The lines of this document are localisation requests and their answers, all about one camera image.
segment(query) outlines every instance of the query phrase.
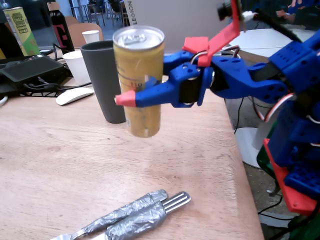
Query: chair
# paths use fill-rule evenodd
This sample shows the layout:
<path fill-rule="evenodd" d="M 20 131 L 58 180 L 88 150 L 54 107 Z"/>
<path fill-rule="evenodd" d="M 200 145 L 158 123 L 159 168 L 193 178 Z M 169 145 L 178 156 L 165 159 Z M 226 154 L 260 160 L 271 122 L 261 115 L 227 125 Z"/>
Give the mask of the chair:
<path fill-rule="evenodd" d="M 75 48 L 81 48 L 83 45 L 86 44 L 86 40 L 82 35 L 82 33 L 85 31 L 98 30 L 100 41 L 104 40 L 104 35 L 102 33 L 101 27 L 95 23 L 90 23 L 90 22 L 76 23 L 76 24 L 72 24 L 71 26 L 68 26 L 68 29 L 69 29 L 73 46 Z"/>
<path fill-rule="evenodd" d="M 122 21 L 122 7 L 119 3 L 119 8 L 121 9 L 120 12 L 115 12 L 110 4 L 110 2 L 106 1 L 105 2 L 106 4 L 106 9 L 109 9 L 110 10 L 110 13 L 111 13 L 111 19 L 112 19 L 112 26 L 114 26 L 114 20 L 116 20 L 116 22 L 118 22 L 118 20 Z"/>
<path fill-rule="evenodd" d="M 129 23 L 128 13 L 124 12 L 125 9 L 126 9 L 125 2 L 122 1 L 121 2 L 122 23 L 124 27 L 127 27 L 127 26 L 130 26 L 130 23 Z"/>
<path fill-rule="evenodd" d="M 98 17 L 99 17 L 99 15 L 101 15 L 102 16 L 103 25 L 105 26 L 106 24 L 105 24 L 104 13 L 103 12 L 97 12 L 97 6 L 95 4 L 90 3 L 90 4 L 87 5 L 87 7 L 88 7 L 88 16 L 89 16 L 90 22 L 92 23 L 91 10 L 93 10 L 93 14 L 94 14 L 94 18 L 95 18 L 96 24 L 98 24 L 100 26 Z"/>
<path fill-rule="evenodd" d="M 65 16 L 66 25 L 69 27 L 73 24 L 78 24 L 79 21 L 74 16 Z"/>
<path fill-rule="evenodd" d="M 81 5 L 81 7 L 83 8 L 82 14 L 84 13 L 86 20 L 89 22 L 89 17 L 88 17 L 89 14 L 88 14 L 87 5 Z M 79 12 L 80 11 L 79 8 L 80 8 L 79 6 L 72 6 L 71 7 L 71 12 L 72 12 L 73 17 L 76 17 L 75 9 L 77 9 Z"/>

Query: gold can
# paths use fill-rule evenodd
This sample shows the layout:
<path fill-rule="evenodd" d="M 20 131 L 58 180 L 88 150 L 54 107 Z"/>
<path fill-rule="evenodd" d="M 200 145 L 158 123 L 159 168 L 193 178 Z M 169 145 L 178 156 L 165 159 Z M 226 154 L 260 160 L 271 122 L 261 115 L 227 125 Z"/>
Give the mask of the gold can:
<path fill-rule="evenodd" d="M 129 26 L 113 34 L 113 49 L 121 92 L 142 91 L 149 77 L 161 82 L 164 69 L 165 35 L 150 26 Z M 149 138 L 160 129 L 161 105 L 124 107 L 128 130 Z"/>

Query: white mouse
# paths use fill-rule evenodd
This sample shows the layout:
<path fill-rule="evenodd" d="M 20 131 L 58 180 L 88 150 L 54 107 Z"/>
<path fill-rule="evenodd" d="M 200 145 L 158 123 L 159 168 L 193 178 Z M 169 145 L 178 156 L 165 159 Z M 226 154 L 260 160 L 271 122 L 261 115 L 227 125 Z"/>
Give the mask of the white mouse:
<path fill-rule="evenodd" d="M 62 106 L 65 104 L 72 103 L 76 100 L 85 98 L 93 93 L 94 91 L 87 87 L 78 87 L 78 88 L 70 89 L 60 94 L 56 98 L 56 103 Z"/>

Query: foil-wrapped handle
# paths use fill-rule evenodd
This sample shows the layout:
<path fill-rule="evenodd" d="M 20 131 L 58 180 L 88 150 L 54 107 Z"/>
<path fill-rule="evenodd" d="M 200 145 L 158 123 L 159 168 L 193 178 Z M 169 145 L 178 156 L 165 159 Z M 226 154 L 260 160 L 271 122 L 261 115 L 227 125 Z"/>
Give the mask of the foil-wrapped handle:
<path fill-rule="evenodd" d="M 76 232 L 73 236 L 76 239 L 82 235 L 88 235 L 91 233 L 98 232 L 100 230 L 106 229 L 110 225 L 113 225 L 129 215 L 146 208 L 150 205 L 153 205 L 154 203 L 157 203 L 159 201 L 163 201 L 168 197 L 168 194 L 165 190 L 161 189 L 158 191 L 149 192 L 143 197 L 140 197 L 139 199 L 120 207 L 117 210 L 114 210 L 113 212 L 98 218 L 94 222 L 90 223 L 88 226 L 82 228 L 80 231 Z"/>
<path fill-rule="evenodd" d="M 180 192 L 168 200 L 143 208 L 107 228 L 96 240 L 133 240 L 164 222 L 167 214 L 174 212 L 191 201 L 186 192 Z"/>
<path fill-rule="evenodd" d="M 132 240 L 162 224 L 167 214 L 159 201 L 107 228 L 107 240 Z"/>

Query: robotic arm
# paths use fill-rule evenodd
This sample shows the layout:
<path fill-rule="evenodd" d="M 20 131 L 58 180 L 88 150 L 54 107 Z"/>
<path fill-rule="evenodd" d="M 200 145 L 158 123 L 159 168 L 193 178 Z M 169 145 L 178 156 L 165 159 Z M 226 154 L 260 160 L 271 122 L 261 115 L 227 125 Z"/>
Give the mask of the robotic arm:
<path fill-rule="evenodd" d="M 225 99 L 255 97 L 276 107 L 296 95 L 295 101 L 283 106 L 277 126 L 268 142 L 274 162 L 286 167 L 289 174 L 282 181 L 312 199 L 320 199 L 320 30 L 305 42 L 275 23 L 263 13 L 240 13 L 235 0 L 218 9 L 220 19 L 233 17 L 233 22 L 213 39 L 186 38 L 182 51 L 164 57 L 163 74 L 168 80 L 157 84 L 150 78 L 143 91 L 117 95 L 118 105 L 150 107 L 172 104 L 175 108 L 191 108 L 203 104 L 205 91 Z M 275 30 L 292 39 L 272 55 L 268 63 L 247 66 L 237 58 L 239 47 L 223 49 L 239 35 L 240 23 L 247 19 L 267 22 Z M 233 57 L 216 56 L 236 49 Z M 267 122 L 273 109 L 265 117 Z M 304 178 L 308 172 L 312 177 Z"/>

